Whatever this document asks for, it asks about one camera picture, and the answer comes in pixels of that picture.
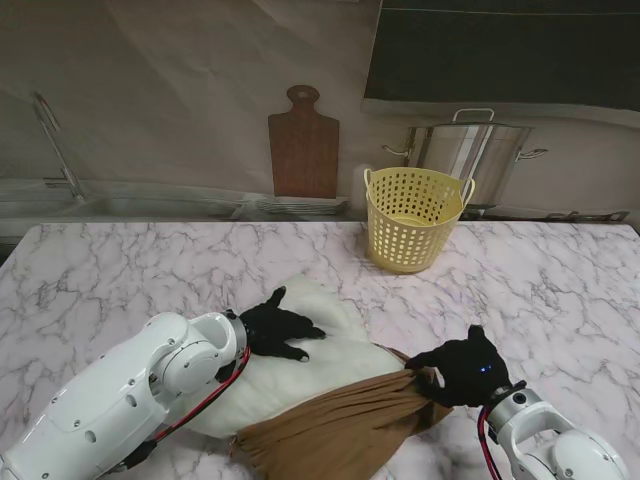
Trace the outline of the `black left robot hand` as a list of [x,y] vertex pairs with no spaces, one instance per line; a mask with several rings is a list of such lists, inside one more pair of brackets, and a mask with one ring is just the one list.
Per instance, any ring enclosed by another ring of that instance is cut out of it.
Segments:
[[280,308],[286,292],[285,286],[277,288],[268,300],[242,313],[240,320],[253,354],[307,362],[308,353],[288,341],[322,340],[326,333],[306,316]]

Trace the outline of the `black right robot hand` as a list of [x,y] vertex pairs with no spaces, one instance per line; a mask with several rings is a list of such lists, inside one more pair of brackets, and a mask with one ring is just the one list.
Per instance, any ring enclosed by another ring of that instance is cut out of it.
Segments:
[[481,325],[470,325],[466,339],[448,340],[405,363],[406,369],[414,371],[426,367],[437,369],[444,385],[416,376],[418,390],[427,399],[448,408],[481,407],[490,402],[498,389],[512,387],[506,363]]

